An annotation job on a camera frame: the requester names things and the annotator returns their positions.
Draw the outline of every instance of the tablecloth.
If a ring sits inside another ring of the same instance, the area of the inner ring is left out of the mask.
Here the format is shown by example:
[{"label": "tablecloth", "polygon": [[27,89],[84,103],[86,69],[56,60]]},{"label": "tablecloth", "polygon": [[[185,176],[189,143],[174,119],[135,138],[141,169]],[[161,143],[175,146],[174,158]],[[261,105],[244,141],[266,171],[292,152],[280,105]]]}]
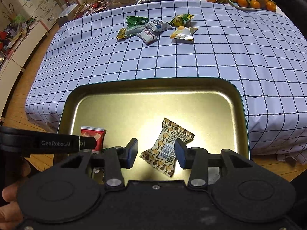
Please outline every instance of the tablecloth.
[{"label": "tablecloth", "polygon": [[[117,41],[128,15],[170,21],[196,15],[194,44],[173,30],[146,46]],[[139,4],[65,24],[54,36],[26,101],[32,122],[57,129],[70,92],[84,84],[154,77],[221,77],[240,91],[252,154],[306,162],[307,41],[293,23],[269,11],[240,11],[205,1]]]}]

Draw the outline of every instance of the human hand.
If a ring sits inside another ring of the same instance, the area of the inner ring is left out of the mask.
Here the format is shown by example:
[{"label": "human hand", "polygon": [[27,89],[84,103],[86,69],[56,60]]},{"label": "human hand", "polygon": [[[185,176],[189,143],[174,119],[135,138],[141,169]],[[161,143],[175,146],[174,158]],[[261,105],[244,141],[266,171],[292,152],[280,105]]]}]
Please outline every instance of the human hand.
[{"label": "human hand", "polygon": [[23,220],[22,212],[16,202],[16,195],[18,187],[27,180],[26,176],[29,173],[30,166],[25,160],[21,168],[21,175],[23,178],[4,188],[2,191],[3,199],[9,202],[8,205],[0,207],[0,229],[2,230],[11,230]]}]

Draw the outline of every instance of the red snack packet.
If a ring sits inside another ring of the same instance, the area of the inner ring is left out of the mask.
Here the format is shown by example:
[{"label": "red snack packet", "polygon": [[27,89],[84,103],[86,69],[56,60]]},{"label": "red snack packet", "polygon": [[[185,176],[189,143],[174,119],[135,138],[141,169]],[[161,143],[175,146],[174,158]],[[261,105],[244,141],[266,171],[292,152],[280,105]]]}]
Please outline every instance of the red snack packet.
[{"label": "red snack packet", "polygon": [[106,131],[103,128],[81,126],[81,136],[95,137],[97,144],[95,149],[92,151],[96,153],[101,152],[105,132]]}]

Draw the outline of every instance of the screw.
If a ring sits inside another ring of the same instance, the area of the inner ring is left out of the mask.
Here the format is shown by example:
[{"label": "screw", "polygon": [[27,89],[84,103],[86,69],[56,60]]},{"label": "screw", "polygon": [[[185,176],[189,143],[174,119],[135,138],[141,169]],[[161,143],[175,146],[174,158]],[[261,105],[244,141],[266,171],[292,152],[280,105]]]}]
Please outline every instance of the screw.
[{"label": "screw", "polygon": [[154,190],[157,190],[157,189],[160,189],[160,186],[159,186],[159,185],[153,185],[152,188],[153,188]]},{"label": "screw", "polygon": [[194,187],[200,187],[206,184],[205,180],[203,179],[193,179],[190,183]]},{"label": "screw", "polygon": [[113,178],[113,179],[107,180],[106,184],[108,184],[111,187],[117,187],[122,184],[122,181],[120,179]]}]

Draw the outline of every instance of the yellow and white candy wrapper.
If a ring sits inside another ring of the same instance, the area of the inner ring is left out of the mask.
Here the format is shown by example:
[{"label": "yellow and white candy wrapper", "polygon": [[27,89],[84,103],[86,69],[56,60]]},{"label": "yellow and white candy wrapper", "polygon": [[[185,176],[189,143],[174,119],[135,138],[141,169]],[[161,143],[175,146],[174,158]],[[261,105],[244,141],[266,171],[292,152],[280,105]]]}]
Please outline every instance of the yellow and white candy wrapper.
[{"label": "yellow and white candy wrapper", "polygon": [[178,27],[174,33],[171,34],[171,39],[184,39],[188,41],[193,40],[193,34],[198,30],[197,27]]}]

